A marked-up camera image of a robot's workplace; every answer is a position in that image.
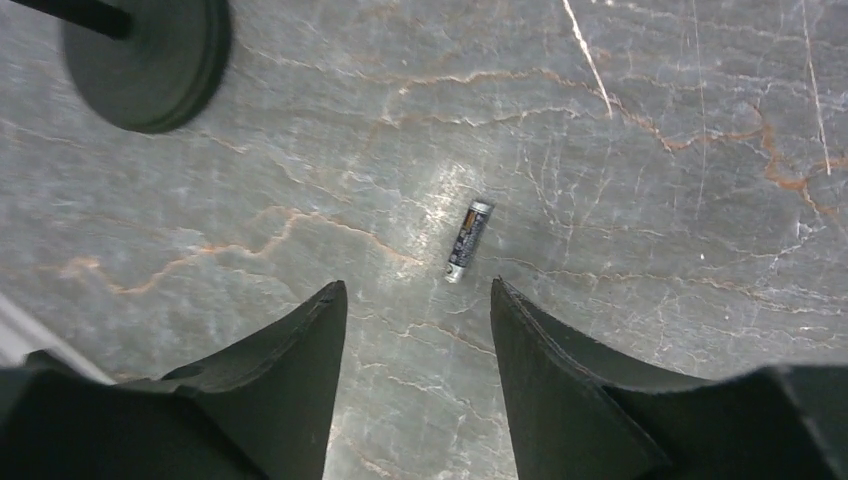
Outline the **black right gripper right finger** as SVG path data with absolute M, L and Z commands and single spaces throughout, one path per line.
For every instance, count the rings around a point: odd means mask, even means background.
M 491 329 L 522 479 L 843 479 L 847 369 L 666 370 L 491 285 Z

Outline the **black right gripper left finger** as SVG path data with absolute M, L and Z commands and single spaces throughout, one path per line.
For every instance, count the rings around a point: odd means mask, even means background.
M 1 372 L 5 479 L 319 479 L 344 282 L 158 379 L 108 385 L 45 352 Z

